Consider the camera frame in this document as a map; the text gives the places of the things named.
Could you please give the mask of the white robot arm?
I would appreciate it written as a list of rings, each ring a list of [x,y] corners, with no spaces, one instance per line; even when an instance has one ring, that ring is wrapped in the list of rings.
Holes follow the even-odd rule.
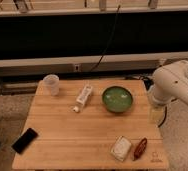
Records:
[[[188,105],[188,60],[180,60],[157,68],[152,75],[153,84],[147,91],[152,121],[161,126],[167,117],[166,105],[172,98]]]

